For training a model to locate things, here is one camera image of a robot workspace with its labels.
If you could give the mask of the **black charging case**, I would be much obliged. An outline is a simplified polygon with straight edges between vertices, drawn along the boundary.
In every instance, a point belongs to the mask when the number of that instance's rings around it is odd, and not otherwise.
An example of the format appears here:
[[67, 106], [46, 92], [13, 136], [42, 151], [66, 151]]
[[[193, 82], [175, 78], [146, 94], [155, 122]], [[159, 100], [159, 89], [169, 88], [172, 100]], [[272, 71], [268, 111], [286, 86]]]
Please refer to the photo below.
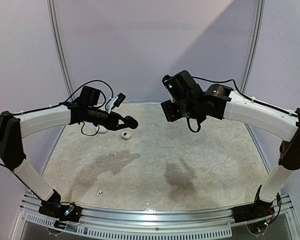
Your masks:
[[129, 115], [124, 118], [124, 124], [127, 128], [130, 128], [133, 130], [139, 126], [138, 121]]

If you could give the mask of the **white oval charging case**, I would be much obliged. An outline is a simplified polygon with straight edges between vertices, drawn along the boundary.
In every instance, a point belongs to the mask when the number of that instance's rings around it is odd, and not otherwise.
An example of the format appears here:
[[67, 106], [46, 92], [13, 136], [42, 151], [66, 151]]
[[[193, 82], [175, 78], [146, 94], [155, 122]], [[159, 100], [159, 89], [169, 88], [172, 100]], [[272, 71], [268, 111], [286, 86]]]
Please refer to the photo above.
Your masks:
[[99, 125], [96, 127], [97, 134], [105, 134], [107, 132], [108, 132], [108, 130], [104, 126]]

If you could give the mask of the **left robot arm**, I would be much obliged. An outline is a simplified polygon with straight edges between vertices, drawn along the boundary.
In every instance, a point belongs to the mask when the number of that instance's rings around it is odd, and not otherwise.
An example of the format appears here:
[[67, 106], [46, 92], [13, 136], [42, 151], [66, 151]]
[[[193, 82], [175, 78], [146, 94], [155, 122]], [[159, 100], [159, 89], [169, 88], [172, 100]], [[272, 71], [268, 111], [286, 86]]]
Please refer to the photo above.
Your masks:
[[23, 140], [28, 136], [58, 126], [91, 123], [108, 131], [136, 129], [138, 122], [132, 116], [123, 117], [114, 112], [125, 99], [125, 95], [113, 95], [109, 102], [96, 106], [102, 91], [86, 83], [78, 88], [79, 97], [68, 99], [56, 105], [25, 112], [0, 114], [0, 165], [10, 170], [30, 191], [45, 204], [45, 209], [53, 216], [64, 213], [61, 196], [39, 175], [24, 153]]

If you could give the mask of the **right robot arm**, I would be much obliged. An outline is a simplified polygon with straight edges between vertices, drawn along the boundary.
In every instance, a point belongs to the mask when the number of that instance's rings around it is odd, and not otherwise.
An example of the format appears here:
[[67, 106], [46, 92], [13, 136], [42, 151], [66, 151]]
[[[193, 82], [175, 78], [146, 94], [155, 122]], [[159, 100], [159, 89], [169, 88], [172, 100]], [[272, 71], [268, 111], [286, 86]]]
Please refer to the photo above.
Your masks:
[[225, 81], [211, 81], [207, 90], [196, 83], [196, 77], [183, 70], [173, 76], [165, 75], [162, 84], [170, 99], [161, 103], [168, 122], [186, 118], [187, 124], [195, 120], [198, 133], [201, 124], [212, 117], [252, 125], [279, 137], [277, 166], [262, 184], [249, 206], [252, 218], [259, 218], [268, 210], [292, 172], [300, 169], [300, 108], [286, 110], [241, 93]]

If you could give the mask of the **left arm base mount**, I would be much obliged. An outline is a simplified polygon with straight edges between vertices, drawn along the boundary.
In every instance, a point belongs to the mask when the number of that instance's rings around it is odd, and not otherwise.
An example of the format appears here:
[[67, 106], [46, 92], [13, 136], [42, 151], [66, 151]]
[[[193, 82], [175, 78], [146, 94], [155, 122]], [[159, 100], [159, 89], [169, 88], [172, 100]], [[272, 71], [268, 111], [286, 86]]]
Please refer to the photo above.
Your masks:
[[72, 203], [61, 203], [58, 198], [48, 199], [47, 201], [42, 201], [39, 207], [38, 212], [42, 215], [56, 218], [60, 222], [74, 222], [78, 223], [83, 208], [76, 205], [74, 202]]

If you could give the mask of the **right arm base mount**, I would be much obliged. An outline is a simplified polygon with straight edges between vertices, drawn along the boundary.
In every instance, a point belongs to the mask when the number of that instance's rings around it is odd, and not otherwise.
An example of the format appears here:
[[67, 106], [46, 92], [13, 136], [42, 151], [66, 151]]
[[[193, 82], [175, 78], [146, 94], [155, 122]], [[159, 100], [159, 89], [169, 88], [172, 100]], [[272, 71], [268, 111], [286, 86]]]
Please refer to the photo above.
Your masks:
[[275, 212], [273, 201], [266, 202], [260, 200], [259, 197], [257, 197], [253, 203], [235, 206], [231, 210], [235, 223], [265, 218]]

